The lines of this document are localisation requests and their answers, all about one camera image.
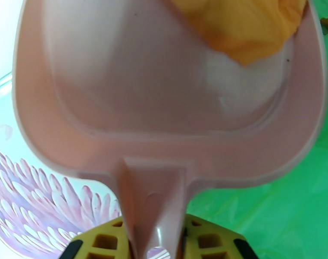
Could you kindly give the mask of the green plastic bin liner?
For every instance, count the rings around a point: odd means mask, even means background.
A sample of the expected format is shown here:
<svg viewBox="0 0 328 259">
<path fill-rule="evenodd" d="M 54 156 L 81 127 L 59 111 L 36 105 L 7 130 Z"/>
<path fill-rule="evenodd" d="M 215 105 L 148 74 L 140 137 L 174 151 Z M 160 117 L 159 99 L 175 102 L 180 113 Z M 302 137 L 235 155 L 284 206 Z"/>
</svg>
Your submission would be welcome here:
<svg viewBox="0 0 328 259">
<path fill-rule="evenodd" d="M 0 0 L 0 259 L 58 259 L 76 235 L 123 215 L 108 186 L 50 168 L 22 135 L 13 66 L 23 2 Z M 328 16 L 328 0 L 312 2 L 318 20 Z M 324 38 L 323 46 L 328 69 Z M 288 173 L 262 185 L 204 190 L 187 213 L 243 235 L 260 259 L 328 259 L 328 105 L 316 141 Z M 147 256 L 153 253 L 172 258 L 160 246 Z"/>
</svg>

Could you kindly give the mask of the pink plastic dustpan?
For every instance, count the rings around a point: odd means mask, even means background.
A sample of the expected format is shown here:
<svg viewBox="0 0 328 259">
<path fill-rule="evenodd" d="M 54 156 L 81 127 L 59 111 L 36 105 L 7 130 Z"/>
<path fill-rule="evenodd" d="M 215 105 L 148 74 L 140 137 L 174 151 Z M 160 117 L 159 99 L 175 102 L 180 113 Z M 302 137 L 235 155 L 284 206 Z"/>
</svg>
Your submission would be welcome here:
<svg viewBox="0 0 328 259">
<path fill-rule="evenodd" d="M 167 0 L 24 0 L 13 70 L 25 141 L 114 192 L 135 259 L 180 255 L 196 194 L 288 173 L 328 105 L 312 0 L 283 48 L 249 66 L 208 48 Z"/>
</svg>

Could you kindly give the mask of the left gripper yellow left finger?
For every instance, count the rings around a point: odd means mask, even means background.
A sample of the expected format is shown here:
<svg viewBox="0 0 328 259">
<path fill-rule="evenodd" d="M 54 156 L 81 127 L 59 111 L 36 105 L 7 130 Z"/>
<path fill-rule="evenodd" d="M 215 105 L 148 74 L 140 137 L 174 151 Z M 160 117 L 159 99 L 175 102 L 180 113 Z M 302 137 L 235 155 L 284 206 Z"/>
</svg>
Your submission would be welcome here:
<svg viewBox="0 0 328 259">
<path fill-rule="evenodd" d="M 59 259 L 133 259 L 123 218 L 118 217 L 77 235 Z"/>
</svg>

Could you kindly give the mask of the orange cloth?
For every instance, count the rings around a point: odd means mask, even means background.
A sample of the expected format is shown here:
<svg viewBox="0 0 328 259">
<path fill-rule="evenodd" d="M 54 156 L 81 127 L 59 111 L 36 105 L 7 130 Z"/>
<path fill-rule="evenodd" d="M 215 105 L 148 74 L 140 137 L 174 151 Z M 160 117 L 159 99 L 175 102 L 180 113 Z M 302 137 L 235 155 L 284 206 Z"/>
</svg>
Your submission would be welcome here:
<svg viewBox="0 0 328 259">
<path fill-rule="evenodd" d="M 308 0 L 167 0 L 211 49 L 248 65 L 279 52 Z"/>
</svg>

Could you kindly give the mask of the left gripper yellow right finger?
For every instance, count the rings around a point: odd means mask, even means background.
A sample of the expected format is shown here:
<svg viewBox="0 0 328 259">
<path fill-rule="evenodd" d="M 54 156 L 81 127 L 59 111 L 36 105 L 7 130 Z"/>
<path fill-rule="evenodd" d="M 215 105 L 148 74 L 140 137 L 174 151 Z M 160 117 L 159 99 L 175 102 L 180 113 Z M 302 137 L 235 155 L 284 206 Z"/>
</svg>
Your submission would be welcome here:
<svg viewBox="0 0 328 259">
<path fill-rule="evenodd" d="M 187 214 L 184 259 L 259 259 L 247 239 L 234 231 Z"/>
</svg>

